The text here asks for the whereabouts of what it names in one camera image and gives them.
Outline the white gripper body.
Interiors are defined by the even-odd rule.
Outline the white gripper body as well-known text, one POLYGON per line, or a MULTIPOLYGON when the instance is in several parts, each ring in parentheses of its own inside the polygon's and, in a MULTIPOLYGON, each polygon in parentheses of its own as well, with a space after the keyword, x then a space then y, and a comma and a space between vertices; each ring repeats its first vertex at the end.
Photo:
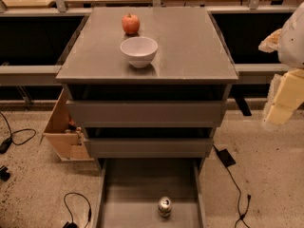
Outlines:
POLYGON ((258 46, 263 52, 272 53, 278 50, 278 42, 281 34, 281 28, 268 35, 258 46))

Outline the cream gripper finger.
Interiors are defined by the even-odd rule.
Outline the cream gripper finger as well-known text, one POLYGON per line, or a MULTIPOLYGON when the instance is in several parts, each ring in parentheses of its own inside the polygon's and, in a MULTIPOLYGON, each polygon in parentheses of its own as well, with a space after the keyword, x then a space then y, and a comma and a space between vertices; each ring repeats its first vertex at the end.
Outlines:
POLYGON ((267 125, 283 125, 304 103, 304 70, 293 69, 281 75, 281 83, 269 113, 267 125))
POLYGON ((268 95, 267 95, 267 102, 263 109, 264 116, 266 116, 270 111, 271 105, 273 104, 276 93, 279 89, 279 85, 281 83, 281 78, 282 78, 281 75, 276 74, 270 83, 270 87, 269 87, 269 91, 268 91, 268 95))

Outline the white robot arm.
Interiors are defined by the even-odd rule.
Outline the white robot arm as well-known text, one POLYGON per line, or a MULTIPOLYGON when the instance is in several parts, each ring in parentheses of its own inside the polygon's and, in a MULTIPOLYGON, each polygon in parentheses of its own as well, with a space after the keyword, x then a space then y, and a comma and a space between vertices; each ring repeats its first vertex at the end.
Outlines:
POLYGON ((279 62, 290 68, 283 76, 274 76, 263 110, 263 126, 275 129, 288 122, 304 103, 304 3, 258 49, 268 53, 276 50, 279 62))

